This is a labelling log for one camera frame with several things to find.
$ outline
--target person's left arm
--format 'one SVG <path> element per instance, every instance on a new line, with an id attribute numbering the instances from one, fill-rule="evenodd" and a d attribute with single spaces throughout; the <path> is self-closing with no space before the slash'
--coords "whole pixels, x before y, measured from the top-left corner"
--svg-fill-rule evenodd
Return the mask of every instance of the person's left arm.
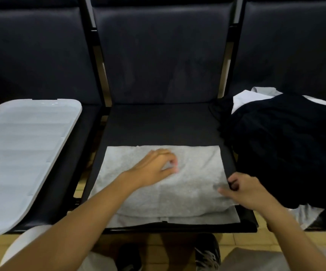
<path id="1" fill-rule="evenodd" d="M 168 161 L 174 167 L 162 170 Z M 176 172 L 177 159 L 169 150 L 149 152 L 132 169 L 121 173 L 110 185 L 22 249 L 1 266 L 0 271 L 77 270 L 130 194 Z"/>

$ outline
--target foot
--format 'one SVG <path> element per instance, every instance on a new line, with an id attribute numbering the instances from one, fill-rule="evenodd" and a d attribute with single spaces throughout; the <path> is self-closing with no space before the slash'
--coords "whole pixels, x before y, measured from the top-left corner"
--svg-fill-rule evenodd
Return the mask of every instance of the foot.
<path id="1" fill-rule="evenodd" d="M 141 271 L 142 261 L 138 246 L 135 244 L 125 244 L 120 247 L 116 266 L 118 271 Z"/>
<path id="2" fill-rule="evenodd" d="M 218 270 L 221 264 L 218 242 L 213 234 L 199 234 L 196 250 L 196 271 Z"/>

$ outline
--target sneaker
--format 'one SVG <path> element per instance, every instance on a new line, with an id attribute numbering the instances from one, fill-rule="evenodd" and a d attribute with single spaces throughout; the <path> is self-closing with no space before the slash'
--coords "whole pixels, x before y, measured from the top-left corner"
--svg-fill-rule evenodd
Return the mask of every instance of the sneaker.
<path id="1" fill-rule="evenodd" d="M 120 247 L 115 264 L 118 271 L 141 271 L 142 261 L 138 246 L 135 244 L 125 244 Z"/>
<path id="2" fill-rule="evenodd" d="M 199 234 L 194 249 L 196 250 L 196 271 L 218 270 L 221 255 L 213 234 Z"/>

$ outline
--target plastic tray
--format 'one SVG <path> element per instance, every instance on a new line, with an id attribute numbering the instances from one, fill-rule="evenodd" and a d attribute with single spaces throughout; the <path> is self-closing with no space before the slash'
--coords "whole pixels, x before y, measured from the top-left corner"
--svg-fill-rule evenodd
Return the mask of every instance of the plastic tray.
<path id="1" fill-rule="evenodd" d="M 29 211 L 81 110 L 70 99 L 0 104 L 0 235 Z"/>

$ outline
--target hand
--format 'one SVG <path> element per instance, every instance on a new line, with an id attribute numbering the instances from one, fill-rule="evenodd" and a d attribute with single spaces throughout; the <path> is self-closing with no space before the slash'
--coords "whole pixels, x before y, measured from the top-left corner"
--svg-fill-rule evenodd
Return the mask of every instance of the hand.
<path id="1" fill-rule="evenodd" d="M 170 162 L 174 167 L 162 170 L 163 166 Z M 177 157 L 168 149 L 150 151 L 139 163 L 122 173 L 135 181 L 137 188 L 155 184 L 171 174 L 177 173 Z"/>
<path id="2" fill-rule="evenodd" d="M 281 206 L 256 177 L 235 172 L 227 181 L 234 191 L 220 187 L 218 192 L 248 209 L 262 213 L 268 207 Z"/>

